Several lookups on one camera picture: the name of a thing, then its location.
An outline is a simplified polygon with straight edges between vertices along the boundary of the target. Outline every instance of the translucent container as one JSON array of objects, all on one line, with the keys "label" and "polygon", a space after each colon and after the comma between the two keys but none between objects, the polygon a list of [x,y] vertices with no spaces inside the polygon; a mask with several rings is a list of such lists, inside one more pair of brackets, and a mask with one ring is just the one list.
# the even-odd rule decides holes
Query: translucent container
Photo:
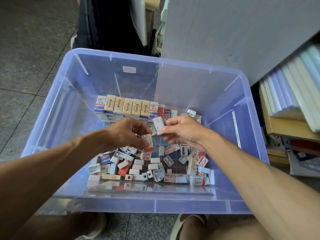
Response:
[{"label": "translucent container", "polygon": [[[105,124],[95,113],[98,95],[156,101],[178,113],[192,109],[202,124],[269,163],[247,77],[239,70],[157,57],[74,49],[64,57],[26,143],[22,157],[50,149]],[[155,138],[158,146],[166,142]],[[178,162],[174,170],[187,165]],[[218,166],[209,160],[211,185],[194,187],[154,181],[113,180],[104,192],[88,187],[88,166],[75,173],[43,206],[49,209],[249,214]]]}]

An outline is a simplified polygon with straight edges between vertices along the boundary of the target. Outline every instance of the black fabric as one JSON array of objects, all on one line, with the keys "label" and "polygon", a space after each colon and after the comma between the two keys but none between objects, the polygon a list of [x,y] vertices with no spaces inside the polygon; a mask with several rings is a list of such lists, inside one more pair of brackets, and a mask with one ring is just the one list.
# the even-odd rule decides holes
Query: black fabric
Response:
[{"label": "black fabric", "polygon": [[80,0],[73,48],[150,55],[134,29],[129,0]]}]

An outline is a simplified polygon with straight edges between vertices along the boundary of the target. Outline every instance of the stack of notebooks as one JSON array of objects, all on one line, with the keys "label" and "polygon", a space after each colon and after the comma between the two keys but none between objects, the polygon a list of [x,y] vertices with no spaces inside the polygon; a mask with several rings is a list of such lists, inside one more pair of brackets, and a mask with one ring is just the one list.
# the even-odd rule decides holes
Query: stack of notebooks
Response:
[{"label": "stack of notebooks", "polygon": [[320,132],[320,45],[308,43],[260,81],[270,117],[306,121]]}]

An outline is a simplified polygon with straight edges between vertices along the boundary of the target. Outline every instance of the gray speckled floor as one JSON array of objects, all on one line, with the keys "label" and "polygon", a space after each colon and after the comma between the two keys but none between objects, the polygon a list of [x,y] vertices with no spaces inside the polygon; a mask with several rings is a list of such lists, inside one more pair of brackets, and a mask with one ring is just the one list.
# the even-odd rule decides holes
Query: gray speckled floor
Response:
[{"label": "gray speckled floor", "polygon": [[[70,48],[77,13],[76,0],[2,0],[0,163],[21,155],[63,56]],[[160,13],[161,10],[155,13],[155,28],[160,25]],[[176,217],[116,213],[111,228],[98,239],[169,239]]]}]

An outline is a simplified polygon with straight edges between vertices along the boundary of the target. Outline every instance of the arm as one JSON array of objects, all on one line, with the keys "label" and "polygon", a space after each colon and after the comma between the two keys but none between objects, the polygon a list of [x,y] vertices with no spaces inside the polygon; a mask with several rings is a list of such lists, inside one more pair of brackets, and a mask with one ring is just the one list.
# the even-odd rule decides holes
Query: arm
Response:
[{"label": "arm", "polygon": [[239,149],[189,116],[162,128],[170,144],[186,142],[206,152],[226,174],[249,209],[275,240],[320,236],[320,194]]},{"label": "arm", "polygon": [[152,133],[131,118],[83,135],[56,148],[0,165],[0,232],[10,238],[58,189],[97,154],[119,147],[145,147]]}]

